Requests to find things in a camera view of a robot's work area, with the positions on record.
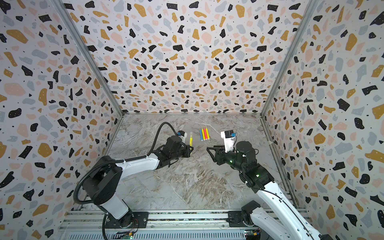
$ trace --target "gray marble floor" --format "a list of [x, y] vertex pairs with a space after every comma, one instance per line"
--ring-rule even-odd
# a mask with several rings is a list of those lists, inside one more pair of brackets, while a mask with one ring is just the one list
[[[176, 131], [193, 132], [194, 151], [170, 168], [141, 172], [120, 181], [117, 194], [131, 209], [240, 209], [251, 200], [263, 204], [228, 165], [218, 166], [206, 147], [223, 144], [220, 132], [233, 129], [238, 141], [249, 141], [259, 149], [258, 163], [264, 166], [283, 188], [258, 115], [127, 115], [113, 142], [112, 158], [145, 155], [160, 123], [167, 121]], [[200, 141], [199, 128], [208, 125], [210, 140]], [[156, 147], [165, 144], [172, 130], [163, 126]], [[82, 210], [93, 210], [85, 205]]]

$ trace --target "yellow marker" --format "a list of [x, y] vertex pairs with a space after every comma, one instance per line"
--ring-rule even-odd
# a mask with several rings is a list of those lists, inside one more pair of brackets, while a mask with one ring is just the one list
[[201, 133], [203, 134], [203, 140], [205, 141], [206, 138], [205, 138], [205, 134], [204, 134], [204, 127], [201, 128]]
[[209, 132], [208, 132], [208, 126], [207, 125], [205, 126], [205, 129], [207, 130], [207, 138], [209, 140]]
[[192, 132], [190, 133], [190, 137], [189, 137], [189, 145], [192, 146]]

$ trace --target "terrazzo wallpaper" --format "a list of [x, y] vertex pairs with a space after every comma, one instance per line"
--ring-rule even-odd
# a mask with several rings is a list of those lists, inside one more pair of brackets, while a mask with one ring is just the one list
[[384, 2], [319, 1], [265, 120], [333, 239], [384, 239]]
[[0, 8], [0, 239], [53, 239], [118, 115], [50, 2]]
[[64, 0], [124, 112], [258, 112], [305, 0]]

